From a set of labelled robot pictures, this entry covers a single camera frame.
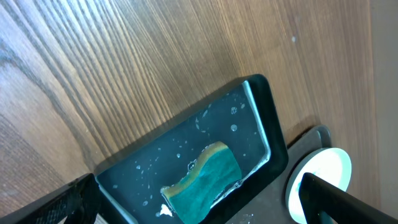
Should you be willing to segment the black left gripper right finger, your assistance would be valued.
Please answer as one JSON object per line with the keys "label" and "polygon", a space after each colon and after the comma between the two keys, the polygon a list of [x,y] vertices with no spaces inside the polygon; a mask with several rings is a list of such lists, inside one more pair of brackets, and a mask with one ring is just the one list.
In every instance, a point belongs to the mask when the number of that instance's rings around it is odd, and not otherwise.
{"label": "black left gripper right finger", "polygon": [[397,224],[397,219],[308,172],[303,175],[298,194],[308,224]]}

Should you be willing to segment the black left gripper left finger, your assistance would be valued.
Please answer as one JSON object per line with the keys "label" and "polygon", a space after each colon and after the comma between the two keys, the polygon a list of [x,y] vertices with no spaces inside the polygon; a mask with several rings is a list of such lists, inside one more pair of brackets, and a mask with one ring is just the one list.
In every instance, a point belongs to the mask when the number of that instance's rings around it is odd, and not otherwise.
{"label": "black left gripper left finger", "polygon": [[93,174],[85,174],[1,218],[1,223],[94,223],[101,206]]}

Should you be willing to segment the white plate blue stain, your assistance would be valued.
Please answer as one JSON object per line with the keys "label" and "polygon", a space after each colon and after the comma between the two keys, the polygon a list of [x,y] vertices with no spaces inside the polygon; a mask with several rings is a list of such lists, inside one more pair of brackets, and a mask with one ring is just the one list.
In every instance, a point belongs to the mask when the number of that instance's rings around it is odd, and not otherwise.
{"label": "white plate blue stain", "polygon": [[299,160],[288,179],[285,191],[286,206],[291,218],[297,223],[306,222],[299,199],[299,188],[306,172],[345,192],[351,180],[351,159],[348,153],[340,148],[324,147]]}

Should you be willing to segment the green yellow sponge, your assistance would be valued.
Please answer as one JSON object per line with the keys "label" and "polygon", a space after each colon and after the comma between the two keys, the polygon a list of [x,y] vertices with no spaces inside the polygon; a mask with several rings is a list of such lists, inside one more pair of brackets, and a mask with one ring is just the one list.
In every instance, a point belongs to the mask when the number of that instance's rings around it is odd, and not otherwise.
{"label": "green yellow sponge", "polygon": [[197,224],[205,219],[225,188],[241,179],[233,152],[218,141],[204,148],[185,177],[162,187],[160,192],[183,223]]}

